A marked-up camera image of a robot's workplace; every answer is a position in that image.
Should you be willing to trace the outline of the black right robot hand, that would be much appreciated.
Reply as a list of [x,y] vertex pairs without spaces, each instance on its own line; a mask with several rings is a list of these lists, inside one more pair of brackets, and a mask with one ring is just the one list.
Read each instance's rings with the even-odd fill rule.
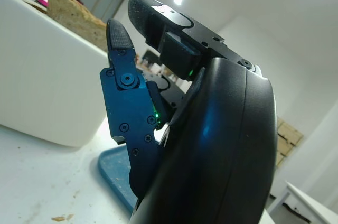
[[107,22],[100,73],[111,137],[126,144],[137,196],[131,223],[258,223],[277,153],[276,103],[260,68],[224,39],[157,0],[129,0],[128,16],[175,75],[174,100],[136,67],[132,40]]

